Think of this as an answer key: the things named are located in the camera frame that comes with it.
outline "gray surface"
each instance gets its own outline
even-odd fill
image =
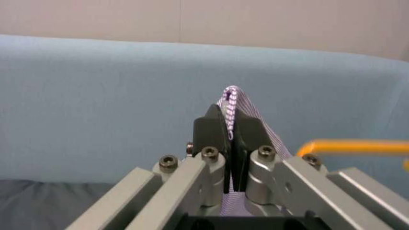
[[[294,216],[312,211],[334,230],[392,229],[300,157],[286,159],[273,172],[266,172],[275,177],[269,188],[281,195]]]
[[[409,230],[409,201],[356,168],[327,174],[327,178],[394,229]]]
[[[409,139],[409,63],[233,46],[0,35],[0,178],[117,182],[184,156],[193,120],[240,86],[292,153],[314,138]],[[409,198],[399,158],[325,158]]]
[[[110,184],[0,181],[0,229],[63,229],[110,188]]]
[[[194,216],[210,195],[209,166],[188,157],[155,193],[126,230],[173,230],[184,214]]]
[[[135,168],[67,230],[123,230],[161,186],[159,175]]]

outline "light blue sheet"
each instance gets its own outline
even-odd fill
[[[0,179],[112,183],[182,158],[231,84],[293,154],[315,138],[409,139],[408,79],[409,63],[364,55],[0,35]],[[409,198],[401,162],[324,158]]]

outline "yellow rod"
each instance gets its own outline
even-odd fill
[[[326,155],[408,156],[409,141],[317,139],[304,144],[298,150],[297,156],[302,157],[308,153]],[[403,168],[409,171],[409,160],[404,160]]]

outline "beige wall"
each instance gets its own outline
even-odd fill
[[[0,34],[300,48],[409,61],[409,0],[0,0]]]

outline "white and purple fabric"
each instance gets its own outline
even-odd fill
[[[265,123],[257,108],[251,103],[250,99],[246,96],[241,88],[232,85],[223,91],[222,97],[217,102],[217,105],[221,108],[225,117],[228,138],[233,139],[234,117],[236,109],[241,110],[248,116],[256,117],[261,120],[267,134],[270,137],[272,144],[274,145],[278,155],[282,158],[291,157],[291,154],[277,136],[273,130]],[[230,178],[230,191],[223,197],[222,209],[220,215],[222,216],[248,216],[250,213],[244,208],[244,192],[233,191],[233,182]]]

